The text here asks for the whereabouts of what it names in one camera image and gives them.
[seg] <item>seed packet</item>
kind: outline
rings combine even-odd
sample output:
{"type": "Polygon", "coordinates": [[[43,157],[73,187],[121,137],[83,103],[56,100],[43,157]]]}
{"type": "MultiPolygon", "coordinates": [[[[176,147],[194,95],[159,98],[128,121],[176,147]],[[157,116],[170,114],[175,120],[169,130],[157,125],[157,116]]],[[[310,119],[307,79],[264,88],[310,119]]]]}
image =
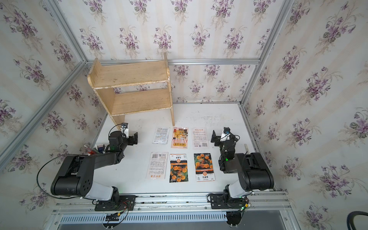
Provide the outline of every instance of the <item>seed packet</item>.
{"type": "Polygon", "coordinates": [[[170,183],[188,181],[188,161],[186,154],[170,154],[170,183]]]}
{"type": "Polygon", "coordinates": [[[174,127],[173,138],[171,140],[171,148],[188,148],[188,128],[174,127]]]}
{"type": "Polygon", "coordinates": [[[213,181],[215,173],[213,172],[212,158],[210,153],[195,153],[195,177],[197,181],[213,181]]]}

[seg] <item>wire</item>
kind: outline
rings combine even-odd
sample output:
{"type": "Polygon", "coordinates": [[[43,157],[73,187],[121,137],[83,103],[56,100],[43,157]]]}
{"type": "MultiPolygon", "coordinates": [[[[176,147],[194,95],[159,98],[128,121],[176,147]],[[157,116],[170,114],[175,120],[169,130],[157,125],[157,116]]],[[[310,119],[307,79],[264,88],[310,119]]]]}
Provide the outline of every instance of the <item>wire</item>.
{"type": "MultiPolygon", "coordinates": [[[[118,126],[118,125],[122,125],[122,124],[117,124],[116,126],[118,126]]],[[[116,126],[112,127],[112,128],[110,129],[110,132],[111,132],[111,130],[113,130],[113,128],[115,128],[116,126]]],[[[108,135],[108,136],[110,136],[110,132],[109,132],[109,135],[108,135]]]]}

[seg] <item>aluminum frame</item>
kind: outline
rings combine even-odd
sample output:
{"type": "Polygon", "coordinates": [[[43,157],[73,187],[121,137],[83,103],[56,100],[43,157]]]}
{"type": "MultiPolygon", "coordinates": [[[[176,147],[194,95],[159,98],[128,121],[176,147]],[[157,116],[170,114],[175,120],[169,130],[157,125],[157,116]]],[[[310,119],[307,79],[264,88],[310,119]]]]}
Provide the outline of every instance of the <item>aluminum frame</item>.
{"type": "MultiPolygon", "coordinates": [[[[133,59],[133,60],[99,60],[101,65],[118,65],[138,62],[162,61],[161,59],[133,59]]],[[[232,59],[168,59],[169,66],[175,65],[258,65],[259,58],[232,58],[232,59]]],[[[87,65],[92,66],[93,61],[88,61],[87,65]]]]}

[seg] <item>black cable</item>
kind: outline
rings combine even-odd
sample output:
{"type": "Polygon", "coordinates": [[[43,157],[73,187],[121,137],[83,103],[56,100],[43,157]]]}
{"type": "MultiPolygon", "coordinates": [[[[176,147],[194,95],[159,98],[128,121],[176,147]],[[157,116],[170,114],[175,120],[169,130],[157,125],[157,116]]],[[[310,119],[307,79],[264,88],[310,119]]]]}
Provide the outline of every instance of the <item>black cable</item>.
{"type": "Polygon", "coordinates": [[[368,213],[367,212],[361,212],[361,211],[354,211],[354,212],[351,212],[349,213],[349,215],[347,215],[347,219],[346,219],[346,224],[347,224],[347,228],[349,230],[357,230],[355,228],[355,225],[354,225],[354,217],[356,217],[357,215],[364,215],[364,216],[368,216],[368,213]]]}
{"type": "Polygon", "coordinates": [[[63,155],[60,155],[60,156],[57,156],[57,157],[55,157],[55,158],[53,158],[53,159],[51,159],[51,160],[49,160],[46,164],[44,164],[41,168],[40,168],[40,170],[38,170],[38,173],[37,173],[37,176],[36,176],[36,182],[37,182],[37,186],[38,186],[38,188],[43,192],[43,193],[45,193],[46,195],[48,195],[49,197],[52,197],[52,198],[55,198],[55,199],[72,199],[72,198],[79,198],[79,197],[67,197],[67,198],[63,198],[63,197],[55,197],[55,196],[52,196],[52,195],[50,195],[50,194],[48,194],[45,190],[43,190],[42,188],[41,188],[41,186],[40,186],[40,183],[38,182],[38,175],[40,174],[40,172],[41,172],[41,170],[43,169],[43,167],[45,167],[48,163],[50,163],[51,161],[53,161],[53,160],[55,160],[56,158],[59,158],[59,157],[61,157],[61,156],[81,156],[81,155],[77,155],[77,154],[63,154],[63,155]]]}
{"type": "MultiPolygon", "coordinates": [[[[117,124],[116,126],[118,126],[118,125],[122,125],[122,124],[117,124]]],[[[116,126],[112,127],[112,128],[110,129],[110,132],[111,132],[111,130],[113,130],[113,128],[115,128],[116,126]]],[[[110,132],[109,132],[108,137],[110,136],[110,132]]]]}

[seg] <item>purple flower pattern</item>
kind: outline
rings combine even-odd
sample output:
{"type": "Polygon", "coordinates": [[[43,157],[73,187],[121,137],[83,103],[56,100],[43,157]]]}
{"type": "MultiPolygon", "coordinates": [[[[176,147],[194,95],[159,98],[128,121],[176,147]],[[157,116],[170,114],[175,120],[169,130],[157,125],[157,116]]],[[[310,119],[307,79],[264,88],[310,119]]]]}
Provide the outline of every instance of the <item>purple flower pattern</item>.
{"type": "Polygon", "coordinates": [[[356,22],[357,17],[362,16],[361,14],[353,14],[358,9],[355,7],[355,3],[352,6],[348,5],[348,1],[340,8],[337,14],[327,18],[326,23],[327,32],[319,37],[319,43],[316,47],[320,47],[320,51],[317,54],[324,54],[329,51],[330,46],[335,46],[334,41],[341,37],[344,33],[352,33],[356,25],[352,23],[356,22]]]}
{"type": "Polygon", "coordinates": [[[254,111],[254,119],[258,119],[260,115],[264,115],[266,110],[265,102],[261,99],[261,101],[257,102],[257,108],[254,111]]]}
{"type": "Polygon", "coordinates": [[[265,152],[265,160],[266,160],[266,163],[268,165],[268,167],[272,167],[272,164],[277,164],[276,161],[275,161],[275,158],[272,156],[271,152],[268,151],[268,152],[265,152]]]}
{"type": "Polygon", "coordinates": [[[343,196],[345,199],[348,195],[351,195],[352,189],[356,184],[359,185],[361,190],[365,190],[368,193],[368,189],[364,186],[362,180],[349,177],[350,170],[345,165],[340,166],[340,170],[334,165],[321,166],[323,175],[318,173],[311,175],[315,178],[309,185],[314,186],[317,193],[322,193],[325,198],[326,194],[332,198],[337,196],[343,196]]]}
{"type": "Polygon", "coordinates": [[[102,53],[102,41],[95,35],[95,27],[88,27],[87,30],[81,28],[79,31],[82,33],[82,44],[89,46],[89,53],[96,58],[102,59],[102,55],[104,54],[102,53]]]}
{"type": "Polygon", "coordinates": [[[135,89],[138,91],[147,91],[149,89],[149,85],[137,85],[135,89]]]}
{"type": "Polygon", "coordinates": [[[258,79],[258,89],[257,90],[261,90],[264,86],[264,84],[269,83],[271,78],[271,75],[269,74],[269,69],[267,68],[267,66],[265,66],[265,69],[262,70],[262,72],[259,74],[259,79],[258,79]]]}
{"type": "Polygon", "coordinates": [[[276,101],[273,102],[273,108],[275,108],[273,113],[279,113],[281,108],[288,108],[290,106],[289,102],[292,101],[292,99],[289,97],[289,95],[290,90],[288,90],[286,87],[282,91],[277,92],[276,101]]]}
{"type": "Polygon", "coordinates": [[[63,124],[64,119],[60,117],[60,113],[52,111],[45,118],[46,121],[41,123],[41,128],[45,128],[46,132],[54,131],[54,135],[59,138],[60,135],[65,137],[66,124],[63,124]]]}
{"type": "Polygon", "coordinates": [[[286,24],[287,29],[286,34],[293,32],[294,27],[301,19],[301,17],[309,13],[309,11],[311,10],[309,8],[310,4],[311,4],[310,0],[299,0],[293,3],[293,6],[291,8],[291,16],[287,20],[286,24]]]}
{"type": "Polygon", "coordinates": [[[75,104],[79,107],[83,107],[84,106],[84,97],[82,97],[82,92],[79,89],[79,86],[77,86],[76,84],[72,85],[69,89],[69,91],[67,91],[67,96],[69,97],[70,101],[75,102],[75,104]]]}
{"type": "Polygon", "coordinates": [[[304,221],[301,222],[305,225],[305,227],[311,226],[318,230],[333,230],[331,224],[329,223],[332,218],[325,214],[327,213],[327,210],[327,207],[318,207],[313,202],[311,202],[309,210],[303,210],[304,221]]]}
{"type": "Polygon", "coordinates": [[[45,88],[50,90],[50,80],[45,76],[41,70],[42,63],[32,58],[26,59],[25,57],[18,56],[18,60],[13,60],[15,65],[21,69],[20,77],[24,77],[27,80],[33,80],[37,87],[42,89],[45,88]]]}
{"type": "Polygon", "coordinates": [[[224,100],[224,102],[236,102],[236,101],[237,99],[234,98],[232,95],[228,95],[226,99],[224,100]]]}
{"type": "Polygon", "coordinates": [[[222,29],[224,24],[227,23],[226,17],[230,17],[230,10],[234,7],[234,0],[213,0],[215,3],[211,9],[216,10],[214,16],[212,16],[211,25],[215,25],[215,30],[222,29]]]}
{"type": "Polygon", "coordinates": [[[306,118],[304,121],[298,120],[295,124],[293,124],[294,131],[289,130],[286,135],[285,142],[288,143],[289,146],[294,146],[296,148],[296,144],[302,146],[304,143],[309,143],[312,139],[312,133],[317,132],[320,133],[319,127],[316,125],[311,125],[311,121],[306,118]]]}
{"type": "Polygon", "coordinates": [[[196,98],[199,96],[199,91],[203,89],[203,84],[198,82],[198,80],[192,80],[189,89],[191,90],[192,96],[196,98]]]}
{"type": "Polygon", "coordinates": [[[349,126],[345,123],[344,129],[339,131],[346,135],[346,138],[340,141],[345,142],[348,146],[351,144],[358,146],[358,140],[364,143],[368,135],[368,108],[358,107],[356,109],[359,111],[354,114],[355,121],[351,122],[349,126]]]}
{"type": "Polygon", "coordinates": [[[185,76],[188,75],[189,66],[174,66],[174,72],[176,72],[176,79],[179,81],[184,81],[185,76]]]}
{"type": "Polygon", "coordinates": [[[22,173],[28,172],[31,174],[32,168],[35,167],[39,169],[39,157],[33,158],[29,156],[29,153],[26,150],[27,148],[27,145],[23,145],[20,152],[12,158],[9,164],[5,167],[8,172],[14,172],[16,169],[18,169],[19,171],[22,171],[22,173]]]}
{"type": "Polygon", "coordinates": [[[185,22],[185,19],[187,18],[185,13],[186,13],[189,1],[192,1],[192,0],[171,0],[171,4],[175,6],[174,7],[175,20],[180,20],[180,24],[185,22]]]}
{"type": "MultiPolygon", "coordinates": [[[[41,183],[41,186],[43,190],[46,190],[46,183],[41,183]]],[[[23,196],[24,198],[19,202],[19,204],[26,206],[26,213],[28,211],[35,210],[37,207],[43,209],[49,204],[49,197],[38,188],[37,184],[33,188],[32,192],[28,192],[23,196]]]]}
{"type": "Polygon", "coordinates": [[[230,85],[225,80],[219,80],[218,84],[215,85],[217,96],[223,96],[225,90],[230,88],[230,85]]]}
{"type": "Polygon", "coordinates": [[[93,121],[93,124],[95,124],[96,128],[99,128],[102,123],[102,117],[98,117],[96,120],[93,121]]]}
{"type": "Polygon", "coordinates": [[[255,5],[254,12],[252,13],[252,21],[255,21],[255,25],[257,23],[262,22],[266,15],[266,9],[271,5],[271,0],[254,0],[253,4],[255,5]]]}
{"type": "Polygon", "coordinates": [[[219,65],[206,65],[204,72],[206,72],[205,80],[207,80],[207,83],[213,82],[214,79],[216,79],[215,76],[219,74],[220,66],[219,65]]]}
{"type": "Polygon", "coordinates": [[[187,102],[187,99],[188,99],[187,96],[178,97],[176,102],[187,102]]]}
{"type": "Polygon", "coordinates": [[[299,158],[290,158],[287,157],[286,164],[282,166],[282,178],[290,178],[295,177],[298,181],[301,180],[301,176],[304,175],[303,172],[300,170],[301,162],[299,158]]]}
{"type": "Polygon", "coordinates": [[[0,9],[7,14],[4,15],[5,23],[9,23],[12,33],[19,32],[22,34],[22,41],[27,45],[28,49],[34,48],[37,52],[40,52],[40,49],[42,49],[40,42],[42,38],[36,36],[38,30],[33,25],[33,20],[24,11],[11,4],[11,2],[13,1],[8,1],[7,4],[0,3],[0,9]]]}
{"type": "Polygon", "coordinates": [[[256,138],[261,139],[262,133],[261,133],[261,125],[255,125],[253,126],[252,133],[255,135],[256,138]]]}
{"type": "Polygon", "coordinates": [[[266,30],[266,33],[264,35],[262,35],[259,39],[259,42],[257,43],[258,45],[261,45],[260,48],[258,48],[256,51],[255,51],[255,55],[260,55],[262,50],[263,50],[263,47],[265,46],[266,44],[266,41],[267,41],[267,38],[268,38],[268,34],[270,33],[270,30],[271,29],[267,29],[266,30]]]}
{"type": "Polygon", "coordinates": [[[79,114],[78,117],[74,116],[72,121],[75,124],[76,130],[82,130],[83,132],[87,133],[87,131],[89,131],[89,125],[87,124],[85,117],[86,115],[79,114]]]}
{"type": "Polygon", "coordinates": [[[241,26],[239,29],[231,28],[230,32],[224,41],[224,44],[227,44],[227,47],[224,49],[224,54],[226,54],[227,58],[232,58],[234,54],[236,54],[236,50],[240,49],[240,44],[243,41],[242,31],[245,30],[246,27],[241,26]]]}
{"type": "Polygon", "coordinates": [[[280,66],[278,69],[279,75],[277,78],[280,78],[280,81],[283,79],[287,79],[286,74],[291,75],[293,70],[297,69],[297,65],[299,64],[299,59],[301,55],[306,54],[307,52],[304,51],[304,48],[298,50],[298,47],[293,46],[293,49],[286,53],[286,56],[282,58],[284,64],[280,66]]]}
{"type": "Polygon", "coordinates": [[[56,36],[55,41],[51,41],[50,44],[54,47],[54,54],[58,61],[63,60],[64,67],[72,71],[75,67],[74,61],[72,60],[73,55],[70,53],[70,48],[60,41],[61,34],[56,36]]]}
{"type": "Polygon", "coordinates": [[[275,122],[273,124],[270,124],[270,126],[268,127],[268,131],[267,134],[265,135],[265,142],[267,143],[271,143],[272,140],[279,140],[280,136],[282,136],[282,134],[279,131],[280,125],[275,122]]]}
{"type": "Polygon", "coordinates": [[[16,110],[9,107],[10,101],[0,99],[0,133],[8,137],[10,132],[18,133],[23,123],[20,122],[22,116],[14,116],[16,110]]]}
{"type": "Polygon", "coordinates": [[[157,50],[157,55],[163,57],[163,53],[170,53],[169,49],[171,49],[171,43],[173,40],[169,34],[169,30],[171,26],[165,25],[162,29],[156,27],[155,30],[157,33],[153,36],[154,40],[153,43],[159,45],[157,50]]]}
{"type": "Polygon", "coordinates": [[[137,39],[137,36],[133,34],[134,29],[134,26],[128,26],[127,29],[120,28],[120,32],[122,33],[119,36],[120,44],[125,45],[125,54],[129,55],[131,59],[137,58],[137,50],[139,49],[139,41],[137,39]]]}
{"type": "Polygon", "coordinates": [[[240,79],[243,74],[244,71],[246,69],[249,69],[251,67],[251,65],[233,65],[235,73],[234,73],[234,78],[236,77],[236,80],[240,79]]]}
{"type": "Polygon", "coordinates": [[[311,104],[311,100],[318,101],[320,96],[327,96],[327,91],[331,89],[332,79],[335,77],[337,80],[339,78],[343,78],[338,74],[339,72],[328,73],[328,69],[323,67],[318,74],[313,73],[312,77],[307,79],[308,87],[302,88],[298,95],[300,98],[298,102],[301,102],[302,105],[311,104]]]}
{"type": "Polygon", "coordinates": [[[67,156],[62,156],[62,155],[69,154],[69,151],[67,148],[68,148],[68,145],[63,145],[60,143],[57,149],[51,149],[51,154],[49,154],[50,158],[58,157],[54,160],[54,165],[61,164],[64,161],[64,159],[67,156]]]}
{"type": "Polygon", "coordinates": [[[106,22],[105,13],[102,12],[102,1],[106,0],[83,0],[84,4],[89,6],[95,21],[97,21],[97,19],[101,20],[101,25],[106,22]]]}
{"type": "Polygon", "coordinates": [[[130,1],[130,4],[134,5],[134,14],[137,16],[137,20],[142,19],[142,24],[144,25],[148,19],[148,12],[146,12],[147,2],[151,0],[133,0],[130,1]]]}
{"type": "Polygon", "coordinates": [[[202,102],[213,102],[212,100],[213,96],[205,96],[202,99],[202,102]]]}
{"type": "Polygon", "coordinates": [[[209,38],[209,28],[204,28],[202,24],[199,24],[199,28],[197,24],[194,26],[194,32],[190,34],[192,40],[194,41],[194,51],[198,54],[202,53],[205,47],[205,41],[209,38]]]}
{"type": "Polygon", "coordinates": [[[95,94],[88,95],[90,105],[94,106],[97,110],[100,110],[100,101],[95,94]]]}

